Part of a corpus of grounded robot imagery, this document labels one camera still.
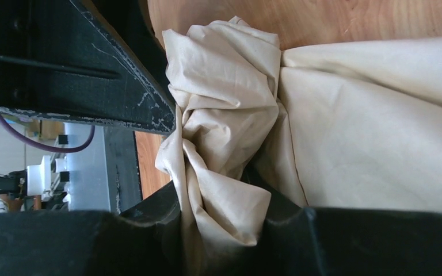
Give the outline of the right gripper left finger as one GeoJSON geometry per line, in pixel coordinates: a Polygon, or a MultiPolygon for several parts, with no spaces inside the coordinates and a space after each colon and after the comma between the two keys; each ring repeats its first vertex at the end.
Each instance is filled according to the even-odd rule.
{"type": "Polygon", "coordinates": [[[0,113],[168,134],[146,1],[0,1],[0,113]]]}

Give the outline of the beige folding umbrella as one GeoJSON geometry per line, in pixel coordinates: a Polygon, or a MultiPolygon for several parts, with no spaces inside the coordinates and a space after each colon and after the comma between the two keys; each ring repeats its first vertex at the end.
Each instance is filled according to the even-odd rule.
{"type": "Polygon", "coordinates": [[[188,275],[225,274],[260,238],[270,194],[299,206],[442,212],[442,37],[309,45],[239,17],[162,33],[176,128],[162,143],[188,275]]]}

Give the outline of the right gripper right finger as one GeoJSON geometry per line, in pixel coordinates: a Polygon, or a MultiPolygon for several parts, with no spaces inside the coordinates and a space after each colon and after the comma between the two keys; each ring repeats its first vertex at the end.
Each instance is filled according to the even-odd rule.
{"type": "MultiPolygon", "coordinates": [[[[442,214],[299,207],[267,189],[257,245],[226,247],[201,275],[442,275],[442,214]]],[[[172,183],[121,215],[102,211],[0,213],[0,275],[186,275],[172,183]]]]}

